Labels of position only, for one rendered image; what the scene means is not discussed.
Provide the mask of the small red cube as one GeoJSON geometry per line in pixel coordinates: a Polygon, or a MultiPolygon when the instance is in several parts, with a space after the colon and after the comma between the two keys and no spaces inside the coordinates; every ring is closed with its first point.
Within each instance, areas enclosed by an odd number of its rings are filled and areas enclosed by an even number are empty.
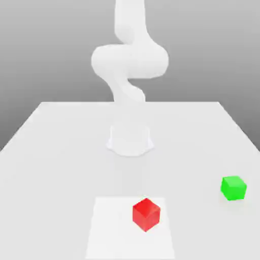
{"type": "Polygon", "coordinates": [[[147,232],[160,221],[161,208],[148,198],[133,205],[133,222],[147,232]]]}

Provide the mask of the small green cube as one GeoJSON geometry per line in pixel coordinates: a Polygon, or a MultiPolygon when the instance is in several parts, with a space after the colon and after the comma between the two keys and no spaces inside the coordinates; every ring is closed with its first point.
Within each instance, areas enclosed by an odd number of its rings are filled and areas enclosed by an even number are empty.
{"type": "Polygon", "coordinates": [[[220,190],[228,201],[242,200],[247,184],[239,176],[226,176],[222,178],[220,190]]]}

